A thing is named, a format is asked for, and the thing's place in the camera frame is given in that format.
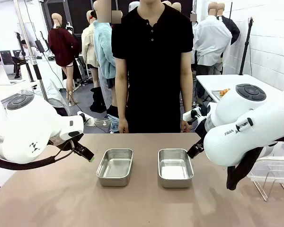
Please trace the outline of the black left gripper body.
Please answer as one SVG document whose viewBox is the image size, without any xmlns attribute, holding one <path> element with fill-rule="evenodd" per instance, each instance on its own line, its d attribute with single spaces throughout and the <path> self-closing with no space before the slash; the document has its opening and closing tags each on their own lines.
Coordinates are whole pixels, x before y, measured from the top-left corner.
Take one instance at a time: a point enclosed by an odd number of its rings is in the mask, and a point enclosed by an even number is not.
<svg viewBox="0 0 284 227">
<path fill-rule="evenodd" d="M 79 150 L 83 148 L 83 145 L 79 143 L 80 139 L 83 137 L 83 133 L 77 135 L 75 137 L 70 138 L 69 140 L 65 141 L 64 143 L 58 145 L 58 148 L 62 151 L 68 151 L 75 148 L 75 150 Z"/>
</svg>

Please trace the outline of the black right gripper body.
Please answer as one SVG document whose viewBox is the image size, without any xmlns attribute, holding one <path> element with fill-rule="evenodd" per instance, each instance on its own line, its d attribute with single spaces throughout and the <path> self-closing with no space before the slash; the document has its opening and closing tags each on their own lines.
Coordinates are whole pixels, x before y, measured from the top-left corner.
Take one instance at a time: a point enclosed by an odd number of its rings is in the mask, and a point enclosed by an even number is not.
<svg viewBox="0 0 284 227">
<path fill-rule="evenodd" d="M 203 142 L 207 134 L 207 131 L 205 129 L 205 122 L 206 122 L 206 116 L 197 118 L 197 126 L 195 128 L 195 133 L 200 137 L 199 142 Z"/>
</svg>

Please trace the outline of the person's left hand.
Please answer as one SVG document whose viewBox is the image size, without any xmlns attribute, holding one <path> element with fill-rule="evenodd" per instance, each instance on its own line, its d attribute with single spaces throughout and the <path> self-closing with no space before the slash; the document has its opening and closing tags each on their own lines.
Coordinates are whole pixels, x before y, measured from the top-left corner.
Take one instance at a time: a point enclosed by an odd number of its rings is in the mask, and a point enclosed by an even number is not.
<svg viewBox="0 0 284 227">
<path fill-rule="evenodd" d="M 182 133 L 189 133 L 191 131 L 191 125 L 187 121 L 181 121 L 181 132 Z"/>
</svg>

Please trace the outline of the person's right hand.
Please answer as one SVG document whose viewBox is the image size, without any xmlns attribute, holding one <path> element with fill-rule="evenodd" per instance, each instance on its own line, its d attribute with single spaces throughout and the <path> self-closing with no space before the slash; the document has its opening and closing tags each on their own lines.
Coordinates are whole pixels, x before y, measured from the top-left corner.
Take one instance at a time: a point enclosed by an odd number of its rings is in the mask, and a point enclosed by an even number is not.
<svg viewBox="0 0 284 227">
<path fill-rule="evenodd" d="M 128 121 L 125 118 L 119 119 L 119 133 L 129 133 Z"/>
</svg>

